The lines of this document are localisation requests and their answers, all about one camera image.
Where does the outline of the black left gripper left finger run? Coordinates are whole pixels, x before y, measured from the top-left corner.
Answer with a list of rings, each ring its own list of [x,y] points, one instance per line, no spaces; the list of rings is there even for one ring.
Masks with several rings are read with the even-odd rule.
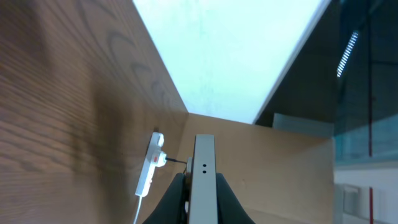
[[[143,224],[187,224],[185,174],[177,173],[154,211]]]

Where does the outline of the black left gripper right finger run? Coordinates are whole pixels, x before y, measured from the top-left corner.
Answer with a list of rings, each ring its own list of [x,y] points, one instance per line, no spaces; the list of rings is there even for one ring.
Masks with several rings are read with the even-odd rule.
[[[221,173],[216,173],[219,224],[254,224]]]

